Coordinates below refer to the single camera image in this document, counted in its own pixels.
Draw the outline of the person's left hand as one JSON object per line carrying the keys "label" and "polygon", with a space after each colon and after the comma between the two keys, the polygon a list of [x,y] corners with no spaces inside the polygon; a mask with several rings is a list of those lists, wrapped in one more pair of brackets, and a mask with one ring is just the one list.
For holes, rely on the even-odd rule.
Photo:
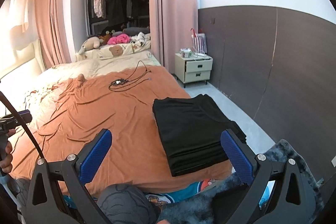
{"label": "person's left hand", "polygon": [[9,130],[9,132],[5,135],[1,136],[1,161],[0,161],[0,166],[1,170],[4,173],[10,173],[13,165],[12,165],[12,160],[13,160],[13,155],[11,154],[13,147],[11,143],[7,140],[7,138],[13,136],[16,133],[15,129]]}

